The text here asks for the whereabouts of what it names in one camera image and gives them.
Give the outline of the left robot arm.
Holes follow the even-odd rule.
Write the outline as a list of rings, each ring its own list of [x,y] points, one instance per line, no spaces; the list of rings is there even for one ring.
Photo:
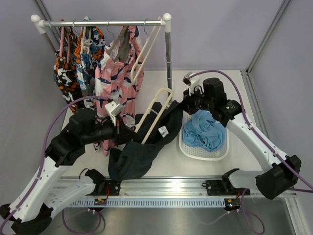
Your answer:
[[[14,202],[0,207],[1,217],[12,221],[15,234],[39,235],[72,202],[85,195],[100,195],[107,189],[105,176],[90,169],[63,191],[48,197],[61,176],[85,153],[86,145],[105,140],[125,144],[136,136],[120,116],[116,123],[109,118],[97,123],[95,114],[91,109],[81,109],[72,115],[61,133],[44,145],[44,156],[32,182]]]

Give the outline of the light blue shorts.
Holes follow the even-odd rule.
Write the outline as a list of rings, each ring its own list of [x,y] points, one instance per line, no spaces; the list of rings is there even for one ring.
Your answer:
[[[200,147],[208,152],[220,149],[225,140],[225,127],[210,112],[198,110],[184,124],[182,139],[189,147]]]

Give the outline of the dark navy shorts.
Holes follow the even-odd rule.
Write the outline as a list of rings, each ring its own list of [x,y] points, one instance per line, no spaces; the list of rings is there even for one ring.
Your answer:
[[[183,110],[180,103],[174,100],[164,110],[146,142],[142,143],[160,109],[161,103],[155,102],[137,137],[127,142],[122,150],[110,150],[108,173],[112,180],[124,181],[144,176],[161,149],[176,138],[182,127]]]

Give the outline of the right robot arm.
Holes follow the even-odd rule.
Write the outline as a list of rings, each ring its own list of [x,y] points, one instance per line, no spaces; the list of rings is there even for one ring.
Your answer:
[[[239,102],[227,99],[218,78],[200,81],[198,76],[184,78],[188,89],[183,92],[183,108],[188,114],[209,111],[213,118],[236,135],[261,166],[260,171],[232,169],[222,176],[222,190],[233,194],[239,188],[254,189],[267,199],[274,199],[293,187],[300,172],[301,160],[288,156],[276,147],[248,118]]]

